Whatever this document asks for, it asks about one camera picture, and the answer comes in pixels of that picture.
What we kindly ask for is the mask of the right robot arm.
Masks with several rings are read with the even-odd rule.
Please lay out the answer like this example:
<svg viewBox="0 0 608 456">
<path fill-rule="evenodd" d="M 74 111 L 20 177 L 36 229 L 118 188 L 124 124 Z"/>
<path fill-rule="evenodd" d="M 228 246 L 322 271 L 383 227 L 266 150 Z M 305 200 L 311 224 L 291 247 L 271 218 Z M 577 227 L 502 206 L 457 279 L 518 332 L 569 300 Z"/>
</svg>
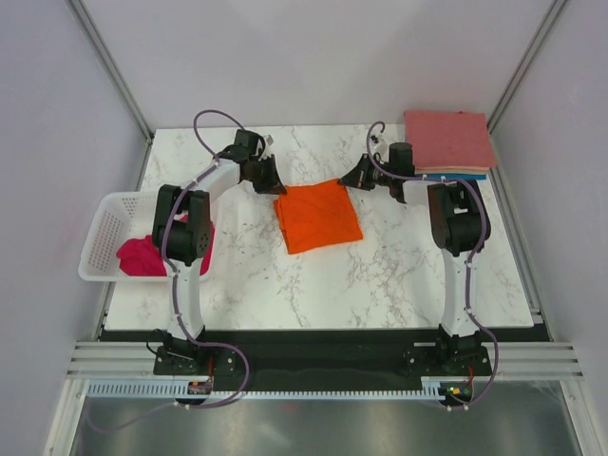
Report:
<svg viewBox="0 0 608 456">
<path fill-rule="evenodd" d="M 365 191 L 384 186 L 392 198 L 404 204 L 405 183 L 425 179 L 415 175 L 412 146 L 394 142 L 386 161 L 368 151 L 338 183 Z M 446 178 L 429 178 L 428 182 L 431 234 L 445 265 L 445 306 L 434 358 L 441 371 L 453 374 L 468 364 L 469 356 L 481 351 L 482 325 L 474 313 L 475 258 L 491 228 L 477 183 Z"/>
</svg>

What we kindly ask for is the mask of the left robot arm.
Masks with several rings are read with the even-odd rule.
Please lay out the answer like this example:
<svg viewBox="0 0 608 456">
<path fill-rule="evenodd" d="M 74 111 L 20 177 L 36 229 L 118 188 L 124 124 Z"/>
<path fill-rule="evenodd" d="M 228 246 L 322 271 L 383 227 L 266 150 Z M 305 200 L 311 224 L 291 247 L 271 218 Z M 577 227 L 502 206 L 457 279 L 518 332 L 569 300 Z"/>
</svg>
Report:
<svg viewBox="0 0 608 456">
<path fill-rule="evenodd" d="M 171 280 L 172 323 L 187 342 L 177 351 L 176 363 L 198 373 L 208 363 L 212 344 L 203 342 L 205 324 L 200 310 L 200 266 L 211 244 L 211 206 L 225 192 L 244 181 L 259 195 L 287 193 L 267 149 L 274 140 L 238 129 L 232 143 L 219 152 L 201 173 L 182 186 L 160 187 L 153 221 L 152 241 L 159 249 Z"/>
</svg>

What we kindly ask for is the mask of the orange t-shirt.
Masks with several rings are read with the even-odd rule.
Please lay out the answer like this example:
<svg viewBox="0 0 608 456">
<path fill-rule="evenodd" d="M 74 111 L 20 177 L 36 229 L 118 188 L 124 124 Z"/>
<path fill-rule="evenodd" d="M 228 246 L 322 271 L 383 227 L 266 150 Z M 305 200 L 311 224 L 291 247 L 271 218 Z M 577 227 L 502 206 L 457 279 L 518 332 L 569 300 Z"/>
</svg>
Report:
<svg viewBox="0 0 608 456">
<path fill-rule="evenodd" d="M 274 209 L 289 255 L 363 239 L 349 193 L 338 179 L 287 186 Z"/>
</svg>

